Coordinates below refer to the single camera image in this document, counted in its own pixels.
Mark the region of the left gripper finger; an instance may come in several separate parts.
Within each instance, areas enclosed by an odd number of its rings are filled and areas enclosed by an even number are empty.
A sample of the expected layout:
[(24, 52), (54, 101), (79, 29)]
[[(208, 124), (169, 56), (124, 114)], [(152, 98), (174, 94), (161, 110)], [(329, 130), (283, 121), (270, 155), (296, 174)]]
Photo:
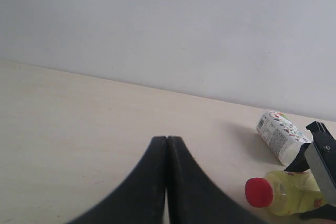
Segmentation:
[(264, 223), (210, 180), (178, 136), (167, 138), (167, 202), (170, 223)]
[(127, 178), (70, 223), (163, 223), (167, 138), (153, 137)]

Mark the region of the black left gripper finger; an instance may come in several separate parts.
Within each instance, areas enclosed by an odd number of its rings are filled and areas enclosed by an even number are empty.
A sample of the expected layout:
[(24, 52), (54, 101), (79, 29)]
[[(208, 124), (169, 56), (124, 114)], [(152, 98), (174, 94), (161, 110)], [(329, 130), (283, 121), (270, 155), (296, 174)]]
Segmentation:
[(301, 213), (299, 215), (301, 220), (308, 219), (324, 219), (324, 220), (336, 220), (335, 206), (326, 204), (318, 209)]
[(304, 155), (309, 146), (310, 143), (302, 144), (297, 156), (294, 158), (291, 164), (284, 170), (285, 172), (302, 173), (310, 169), (306, 157)]

